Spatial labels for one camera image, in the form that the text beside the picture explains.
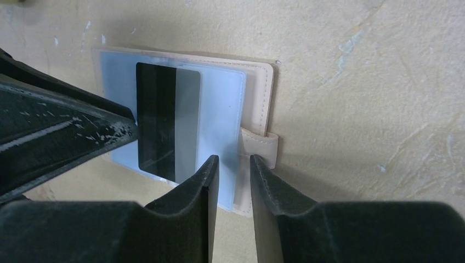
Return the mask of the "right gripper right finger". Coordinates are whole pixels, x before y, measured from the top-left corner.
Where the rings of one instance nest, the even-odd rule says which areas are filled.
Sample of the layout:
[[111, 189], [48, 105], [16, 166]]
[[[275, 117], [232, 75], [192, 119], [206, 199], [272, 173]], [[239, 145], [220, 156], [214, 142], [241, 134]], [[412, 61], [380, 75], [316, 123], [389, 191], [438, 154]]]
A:
[[440, 202], [317, 202], [250, 157], [259, 262], [464, 262], [464, 219]]

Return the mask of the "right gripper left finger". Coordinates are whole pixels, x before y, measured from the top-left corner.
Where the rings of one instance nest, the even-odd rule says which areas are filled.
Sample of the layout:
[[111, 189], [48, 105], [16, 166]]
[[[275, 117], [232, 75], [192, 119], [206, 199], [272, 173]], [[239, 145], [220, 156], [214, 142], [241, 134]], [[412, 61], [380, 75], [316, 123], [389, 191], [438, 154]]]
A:
[[1, 209], [1, 262], [211, 262], [219, 158], [160, 198], [16, 201]]

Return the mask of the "beige leather card holder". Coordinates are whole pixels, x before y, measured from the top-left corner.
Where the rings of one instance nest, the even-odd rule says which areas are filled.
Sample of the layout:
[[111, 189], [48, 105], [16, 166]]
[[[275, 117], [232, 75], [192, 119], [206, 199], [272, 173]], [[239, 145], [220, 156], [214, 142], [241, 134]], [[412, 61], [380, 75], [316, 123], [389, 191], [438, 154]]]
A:
[[216, 58], [184, 53], [129, 48], [94, 48], [95, 72], [107, 99], [137, 114], [136, 65], [176, 65], [201, 75], [204, 91], [215, 92], [221, 102], [200, 99], [201, 112], [212, 113], [218, 142], [232, 143], [232, 153], [220, 153], [206, 138], [206, 121], [199, 125], [197, 155], [220, 159], [218, 205], [247, 218], [252, 217], [249, 158], [262, 156], [274, 167], [279, 138], [267, 131], [273, 91], [274, 69], [264, 62]]

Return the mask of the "black credit card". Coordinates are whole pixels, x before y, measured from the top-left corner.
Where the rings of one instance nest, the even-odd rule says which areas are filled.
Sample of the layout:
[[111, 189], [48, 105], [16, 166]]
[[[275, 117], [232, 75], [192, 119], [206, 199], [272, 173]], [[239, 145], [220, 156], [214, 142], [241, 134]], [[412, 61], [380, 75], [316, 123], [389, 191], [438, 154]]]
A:
[[177, 184], [196, 170], [201, 75], [139, 62], [138, 166]]

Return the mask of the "blue credit card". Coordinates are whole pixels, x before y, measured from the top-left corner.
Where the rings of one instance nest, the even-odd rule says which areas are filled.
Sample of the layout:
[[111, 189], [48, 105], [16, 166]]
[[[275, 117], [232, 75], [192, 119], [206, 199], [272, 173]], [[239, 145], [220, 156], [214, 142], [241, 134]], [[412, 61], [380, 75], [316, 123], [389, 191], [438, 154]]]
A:
[[105, 96], [129, 108], [135, 142], [111, 159], [143, 175], [179, 185], [211, 155], [219, 157], [218, 205], [232, 210], [247, 75], [230, 66], [98, 50]]

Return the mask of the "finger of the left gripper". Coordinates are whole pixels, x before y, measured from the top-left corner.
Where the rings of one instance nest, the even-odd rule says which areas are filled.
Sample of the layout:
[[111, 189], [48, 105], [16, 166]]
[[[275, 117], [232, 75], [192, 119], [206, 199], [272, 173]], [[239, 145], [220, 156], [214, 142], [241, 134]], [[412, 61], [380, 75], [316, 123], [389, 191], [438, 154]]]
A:
[[130, 109], [1, 51], [1, 202], [137, 139]]

